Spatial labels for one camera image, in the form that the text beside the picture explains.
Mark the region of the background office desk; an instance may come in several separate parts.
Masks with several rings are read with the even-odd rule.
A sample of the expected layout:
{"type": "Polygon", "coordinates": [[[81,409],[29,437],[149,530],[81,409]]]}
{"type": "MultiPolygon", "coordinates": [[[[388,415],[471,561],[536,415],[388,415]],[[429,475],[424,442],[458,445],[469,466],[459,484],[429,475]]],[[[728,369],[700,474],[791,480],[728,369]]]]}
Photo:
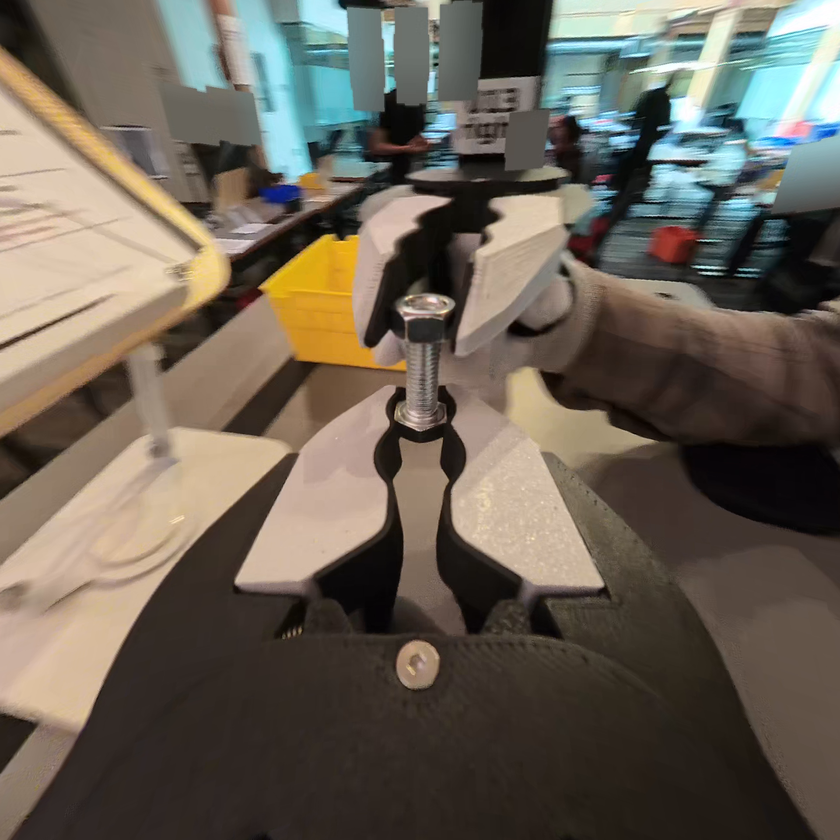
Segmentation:
{"type": "Polygon", "coordinates": [[[231,260],[241,260],[266,247],[275,239],[297,228],[306,227],[314,219],[324,221],[361,199],[370,178],[353,178],[326,182],[320,188],[298,188],[298,197],[291,203],[272,203],[264,197],[248,199],[244,205],[231,208],[210,228],[216,245],[231,260]]]}

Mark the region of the printed instruction sheet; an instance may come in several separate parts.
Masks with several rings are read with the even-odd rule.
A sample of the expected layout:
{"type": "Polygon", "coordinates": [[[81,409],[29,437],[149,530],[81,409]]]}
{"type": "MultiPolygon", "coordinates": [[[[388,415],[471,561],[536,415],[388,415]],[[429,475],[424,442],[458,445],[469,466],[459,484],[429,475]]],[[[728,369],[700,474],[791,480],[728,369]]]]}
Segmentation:
{"type": "Polygon", "coordinates": [[[2,343],[100,304],[182,303],[189,242],[8,92],[1,134],[2,343]]]}

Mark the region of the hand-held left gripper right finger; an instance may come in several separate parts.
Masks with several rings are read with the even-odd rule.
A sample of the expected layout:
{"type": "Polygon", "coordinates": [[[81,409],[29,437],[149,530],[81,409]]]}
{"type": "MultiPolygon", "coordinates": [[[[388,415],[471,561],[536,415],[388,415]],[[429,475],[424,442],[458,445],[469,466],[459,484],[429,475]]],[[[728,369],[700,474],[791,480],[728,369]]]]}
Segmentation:
{"type": "Polygon", "coordinates": [[[540,447],[465,387],[445,390],[453,414],[440,455],[447,486],[437,572],[467,630],[480,630],[501,602],[518,602],[531,615],[543,599],[604,595],[606,583],[540,447]]]}

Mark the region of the person's right hand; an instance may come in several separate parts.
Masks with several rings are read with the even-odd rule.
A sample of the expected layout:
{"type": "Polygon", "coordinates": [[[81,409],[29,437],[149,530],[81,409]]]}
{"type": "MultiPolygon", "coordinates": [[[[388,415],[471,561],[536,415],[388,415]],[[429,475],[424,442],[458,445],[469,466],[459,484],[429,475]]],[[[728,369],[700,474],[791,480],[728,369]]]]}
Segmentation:
{"type": "Polygon", "coordinates": [[[548,288],[496,337],[466,356],[444,356],[444,383],[496,392],[522,368],[564,372],[591,337],[602,298],[599,274],[564,252],[548,288]]]}

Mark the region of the silver hex bolt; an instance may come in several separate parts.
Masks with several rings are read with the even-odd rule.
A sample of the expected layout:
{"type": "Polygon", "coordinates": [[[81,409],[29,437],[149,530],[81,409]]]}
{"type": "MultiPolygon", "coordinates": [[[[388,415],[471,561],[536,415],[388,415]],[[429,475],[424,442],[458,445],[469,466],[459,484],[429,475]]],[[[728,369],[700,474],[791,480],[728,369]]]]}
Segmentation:
{"type": "Polygon", "coordinates": [[[453,299],[429,292],[403,297],[395,304],[406,363],[404,400],[415,411],[428,411],[440,402],[440,357],[454,313],[453,299]]]}

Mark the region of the silver hex nut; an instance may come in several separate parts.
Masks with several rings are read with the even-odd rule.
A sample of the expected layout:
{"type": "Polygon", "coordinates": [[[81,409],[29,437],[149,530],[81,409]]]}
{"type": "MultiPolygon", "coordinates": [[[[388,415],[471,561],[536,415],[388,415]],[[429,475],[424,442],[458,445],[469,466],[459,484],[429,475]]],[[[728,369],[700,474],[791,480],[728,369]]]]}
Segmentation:
{"type": "Polygon", "coordinates": [[[395,406],[394,419],[408,434],[418,438],[429,437],[446,425],[447,406],[437,402],[435,408],[421,412],[413,410],[407,400],[402,400],[395,406]]]}

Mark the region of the wooden document stand white base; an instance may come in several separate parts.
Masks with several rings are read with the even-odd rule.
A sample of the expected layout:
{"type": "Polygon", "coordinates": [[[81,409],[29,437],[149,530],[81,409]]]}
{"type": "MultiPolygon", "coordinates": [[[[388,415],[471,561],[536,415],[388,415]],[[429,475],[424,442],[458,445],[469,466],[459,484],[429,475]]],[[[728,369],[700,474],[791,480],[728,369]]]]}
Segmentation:
{"type": "Polygon", "coordinates": [[[119,649],[152,594],[201,535],[279,463],[277,442],[173,427],[160,374],[161,336],[215,299],[229,264],[211,235],[99,131],[2,50],[2,93],[100,166],[195,255],[173,268],[179,306],[85,308],[2,343],[2,437],[126,363],[139,439],[117,455],[87,455],[79,489],[36,489],[24,513],[47,511],[11,549],[20,516],[2,512],[2,712],[69,732],[90,715],[119,649]]]}

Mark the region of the yellow plastic bin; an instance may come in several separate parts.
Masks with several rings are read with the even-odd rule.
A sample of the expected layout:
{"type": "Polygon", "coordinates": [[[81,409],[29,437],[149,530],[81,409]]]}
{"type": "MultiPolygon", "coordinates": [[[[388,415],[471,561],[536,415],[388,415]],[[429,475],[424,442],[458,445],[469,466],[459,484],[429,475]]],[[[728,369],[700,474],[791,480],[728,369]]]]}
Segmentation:
{"type": "Polygon", "coordinates": [[[260,285],[298,361],[385,369],[354,328],[358,244],[358,236],[321,236],[260,285]]]}

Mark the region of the red bin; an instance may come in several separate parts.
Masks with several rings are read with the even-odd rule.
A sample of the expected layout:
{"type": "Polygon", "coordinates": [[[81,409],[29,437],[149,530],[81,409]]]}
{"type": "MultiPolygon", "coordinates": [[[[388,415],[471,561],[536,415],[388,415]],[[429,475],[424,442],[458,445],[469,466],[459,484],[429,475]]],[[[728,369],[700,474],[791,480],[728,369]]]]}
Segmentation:
{"type": "Polygon", "coordinates": [[[657,227],[648,240],[647,254],[663,263],[685,266],[700,242],[697,231],[678,225],[657,227]]]}

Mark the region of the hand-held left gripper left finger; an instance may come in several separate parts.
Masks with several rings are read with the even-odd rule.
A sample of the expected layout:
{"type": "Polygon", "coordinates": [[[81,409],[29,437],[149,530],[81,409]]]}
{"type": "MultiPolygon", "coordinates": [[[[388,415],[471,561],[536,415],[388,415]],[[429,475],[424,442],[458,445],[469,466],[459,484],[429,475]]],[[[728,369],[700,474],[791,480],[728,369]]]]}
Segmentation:
{"type": "Polygon", "coordinates": [[[239,591],[331,599],[362,611],[368,632],[389,629],[403,569],[393,486],[402,394],[381,388],[301,448],[235,577],[239,591]]]}

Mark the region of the person's right forearm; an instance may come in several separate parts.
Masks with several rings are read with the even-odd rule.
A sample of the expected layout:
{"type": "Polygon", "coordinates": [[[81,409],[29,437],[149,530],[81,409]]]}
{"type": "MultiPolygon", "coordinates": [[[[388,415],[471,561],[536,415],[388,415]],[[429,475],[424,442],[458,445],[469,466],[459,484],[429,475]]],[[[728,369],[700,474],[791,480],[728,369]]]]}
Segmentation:
{"type": "Polygon", "coordinates": [[[680,444],[838,448],[838,299],[794,315],[697,308],[565,264],[572,303],[534,357],[558,404],[680,444]]]}

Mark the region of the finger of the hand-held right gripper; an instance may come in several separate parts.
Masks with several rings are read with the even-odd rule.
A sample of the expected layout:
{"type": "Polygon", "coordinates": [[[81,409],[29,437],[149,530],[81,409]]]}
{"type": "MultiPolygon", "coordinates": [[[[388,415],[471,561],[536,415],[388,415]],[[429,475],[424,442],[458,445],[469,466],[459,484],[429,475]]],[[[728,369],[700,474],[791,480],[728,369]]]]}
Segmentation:
{"type": "Polygon", "coordinates": [[[566,245],[562,203],[489,203],[488,224],[455,285],[452,352],[465,358],[501,335],[557,274],[566,245]]]}
{"type": "Polygon", "coordinates": [[[437,232],[432,215],[445,205],[442,196],[420,193],[376,193],[360,205],[354,329],[381,367],[404,359],[403,342],[392,330],[393,308],[427,267],[419,253],[437,232]]]}

